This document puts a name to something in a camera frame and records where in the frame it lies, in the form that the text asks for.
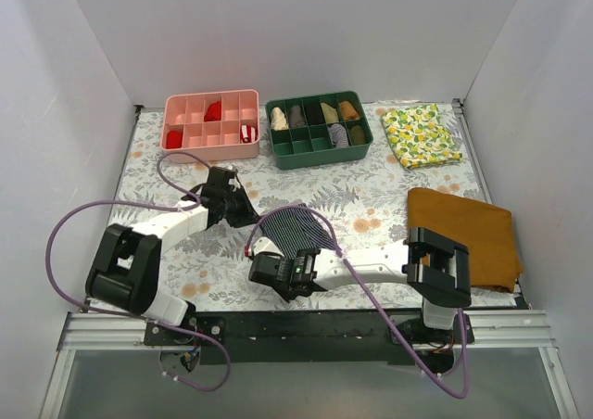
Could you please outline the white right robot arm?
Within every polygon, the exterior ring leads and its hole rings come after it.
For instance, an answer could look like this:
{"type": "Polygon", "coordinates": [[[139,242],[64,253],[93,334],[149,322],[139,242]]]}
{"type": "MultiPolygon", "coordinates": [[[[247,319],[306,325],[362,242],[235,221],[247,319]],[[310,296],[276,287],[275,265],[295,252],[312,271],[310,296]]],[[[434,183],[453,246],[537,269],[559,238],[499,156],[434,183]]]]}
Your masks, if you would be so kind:
{"type": "Polygon", "coordinates": [[[469,249],[423,227],[396,243],[353,250],[344,260],[334,250],[316,247],[290,258],[267,237],[247,256],[248,280],[272,288],[286,302],[359,281],[407,284],[422,297],[419,329],[430,342],[450,335],[458,310],[472,303],[469,249]]]}

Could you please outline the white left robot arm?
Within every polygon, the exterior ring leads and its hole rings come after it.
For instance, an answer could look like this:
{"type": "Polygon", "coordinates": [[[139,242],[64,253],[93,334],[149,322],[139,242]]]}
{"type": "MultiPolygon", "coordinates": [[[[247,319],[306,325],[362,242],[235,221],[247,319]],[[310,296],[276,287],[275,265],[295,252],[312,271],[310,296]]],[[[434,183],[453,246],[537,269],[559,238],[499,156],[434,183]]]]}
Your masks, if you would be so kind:
{"type": "Polygon", "coordinates": [[[258,220],[237,170],[212,167],[206,182],[182,197],[174,211],[131,226],[107,227],[85,283],[86,294],[165,324],[174,343],[188,344],[197,332],[196,320],[188,316],[194,307],[159,286],[161,255],[219,222],[242,228],[258,220]]]}

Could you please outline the navy striped underwear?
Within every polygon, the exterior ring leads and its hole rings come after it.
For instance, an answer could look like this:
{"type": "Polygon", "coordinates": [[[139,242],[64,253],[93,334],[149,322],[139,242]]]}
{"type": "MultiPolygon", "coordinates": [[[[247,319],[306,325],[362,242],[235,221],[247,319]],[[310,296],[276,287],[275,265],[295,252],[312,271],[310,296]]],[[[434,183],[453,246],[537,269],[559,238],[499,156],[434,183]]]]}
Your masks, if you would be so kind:
{"type": "Polygon", "coordinates": [[[285,257],[294,259],[300,250],[335,250],[329,232],[309,210],[305,203],[297,203],[302,209],[284,209],[272,214],[261,225],[263,236],[269,238],[285,257]]]}

